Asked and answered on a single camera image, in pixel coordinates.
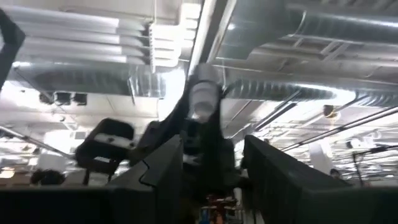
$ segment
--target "flexible duct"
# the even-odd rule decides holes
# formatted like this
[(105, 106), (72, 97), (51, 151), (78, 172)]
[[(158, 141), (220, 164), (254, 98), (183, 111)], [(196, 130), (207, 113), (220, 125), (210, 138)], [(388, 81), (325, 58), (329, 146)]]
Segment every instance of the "flexible duct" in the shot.
[(28, 35), (20, 55), (175, 67), (182, 42), (189, 38), (183, 23), (188, 17), (186, 4), (179, 25), (153, 24), (150, 28), (148, 22), (130, 19), (19, 6), (2, 8)]
[[(11, 71), (10, 81), (24, 84), (32, 80), (45, 91), (73, 91), (130, 95), (127, 80), (132, 77), (134, 96), (165, 97), (167, 88), (176, 86), (170, 80), (180, 78), (186, 65), (180, 62), (179, 68), (159, 68), (152, 74), (148, 66), (115, 63), (85, 62), (38, 62), (25, 63)], [(227, 76), (219, 72), (220, 83), (234, 83), (236, 88), (227, 96), (234, 99), (282, 101), (292, 93), (300, 91), (295, 101), (328, 100), (342, 105), (354, 98), (368, 95), (360, 104), (364, 106), (398, 105), (395, 84), (369, 82), (349, 78), (316, 77), (306, 75), (284, 75), (279, 73), (259, 73), (229, 69)]]
[(247, 59), (252, 50), (284, 36), (338, 42), (398, 44), (398, 19), (376, 12), (307, 7), (283, 0), (238, 2), (219, 58)]
[(288, 8), (290, 20), (296, 28), (292, 35), (342, 42), (398, 44), (396, 17), (357, 12), (342, 14), (321, 7), (310, 9), (290, 5)]

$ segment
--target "light fixture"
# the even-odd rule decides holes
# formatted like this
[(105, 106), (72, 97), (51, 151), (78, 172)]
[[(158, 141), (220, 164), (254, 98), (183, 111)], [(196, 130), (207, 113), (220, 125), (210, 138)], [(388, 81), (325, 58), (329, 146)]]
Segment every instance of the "light fixture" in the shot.
[(59, 106), (62, 105), (68, 106), (70, 105), (71, 95), (72, 95), (71, 93), (62, 93), (62, 92), (55, 93), (55, 102), (57, 102)]
[(13, 177), (15, 174), (14, 170), (3, 170), (0, 172), (0, 179), (8, 179)]
[(32, 65), (32, 63), (30, 63), (30, 62), (18, 62), (18, 61), (16, 61), (16, 62), (12, 63), (12, 67), (13, 68), (29, 67), (31, 65)]
[(78, 106), (86, 106), (87, 105), (87, 94), (86, 93), (75, 93), (73, 97), (73, 101)]
[(235, 28), (236, 28), (235, 24), (229, 24), (227, 29), (228, 30), (233, 30)]

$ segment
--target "person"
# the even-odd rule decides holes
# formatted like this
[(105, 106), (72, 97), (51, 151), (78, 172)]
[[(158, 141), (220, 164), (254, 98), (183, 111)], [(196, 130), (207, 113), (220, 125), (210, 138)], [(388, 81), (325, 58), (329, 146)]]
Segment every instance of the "person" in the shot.
[(330, 175), (334, 178), (334, 179), (339, 179), (341, 180), (341, 174), (338, 170), (336, 169), (331, 169), (330, 170)]
[(32, 185), (61, 185), (65, 176), (56, 170), (36, 170), (30, 177)]

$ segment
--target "white object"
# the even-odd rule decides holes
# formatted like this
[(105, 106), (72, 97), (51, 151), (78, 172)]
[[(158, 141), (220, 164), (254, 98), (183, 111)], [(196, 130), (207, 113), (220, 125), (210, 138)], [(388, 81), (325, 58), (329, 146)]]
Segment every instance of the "white object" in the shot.
[(214, 113), (218, 102), (217, 86), (214, 83), (196, 84), (190, 95), (190, 111), (199, 122), (206, 122)]
[(326, 140), (310, 143), (308, 144), (308, 152), (313, 168), (329, 175), (333, 168), (329, 143)]

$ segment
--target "fluorescent light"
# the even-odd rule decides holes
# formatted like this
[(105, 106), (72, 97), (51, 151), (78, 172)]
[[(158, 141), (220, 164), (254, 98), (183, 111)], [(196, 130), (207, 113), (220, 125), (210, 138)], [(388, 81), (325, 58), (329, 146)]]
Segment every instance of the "fluorescent light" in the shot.
[(29, 67), (31, 65), (32, 65), (32, 63), (30, 63), (30, 62), (18, 62), (18, 61), (16, 61), (16, 62), (12, 63), (12, 66), (14, 68), (16, 68), (16, 67)]
[(235, 28), (236, 28), (235, 24), (229, 24), (227, 29), (228, 30), (233, 30)]
[(13, 170), (4, 170), (0, 173), (0, 178), (8, 179), (8, 178), (13, 177), (14, 174), (15, 174), (15, 171), (13, 171)]

